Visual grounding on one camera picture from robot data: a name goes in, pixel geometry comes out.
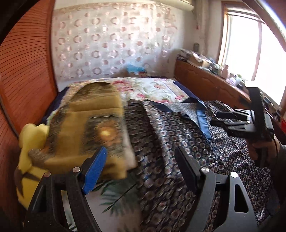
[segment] metal screw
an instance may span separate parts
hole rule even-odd
[[[237,177],[238,177],[238,174],[237,174],[236,172],[231,172],[231,176],[232,176],[233,178],[237,178]]]
[[[74,168],[72,169],[72,171],[75,172],[75,173],[76,173],[76,172],[79,172],[79,171],[80,171],[80,167],[74,167]]]
[[[51,173],[50,172],[45,172],[44,177],[50,177]]]
[[[202,167],[202,172],[204,172],[204,173],[208,173],[210,170],[207,168],[207,167]]]

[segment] pink floral pattern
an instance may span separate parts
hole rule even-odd
[[[148,99],[159,103],[178,103],[188,98],[187,94],[175,85],[174,80],[171,79],[139,77],[101,78],[70,84],[60,107],[65,105],[83,86],[98,81],[116,85],[124,105],[126,105],[129,99],[141,101]]]

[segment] wooden dresser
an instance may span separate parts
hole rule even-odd
[[[203,101],[219,100],[233,109],[250,109],[245,92],[197,66],[176,60],[175,78]]]

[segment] patterned wallpaper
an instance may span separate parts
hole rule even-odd
[[[176,32],[175,15],[162,5],[92,3],[57,9],[51,35],[57,81],[125,76],[127,64],[164,75]]]

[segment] navy patterned fabric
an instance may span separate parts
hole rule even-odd
[[[218,101],[205,102],[205,105],[211,140],[207,140],[199,126],[187,116],[194,111],[181,114],[150,101],[128,102],[125,117],[139,163],[136,172],[143,215],[142,231],[179,231],[189,220],[188,212],[196,196],[187,189],[176,164],[174,150],[179,145],[201,166],[208,166],[215,173],[228,175],[231,171],[237,172],[253,204],[257,223],[264,219],[266,195],[271,184],[269,170],[254,166],[245,140],[228,137],[223,129],[209,125],[215,112],[231,109]],[[219,202],[220,192],[216,191],[205,231],[217,226]]]

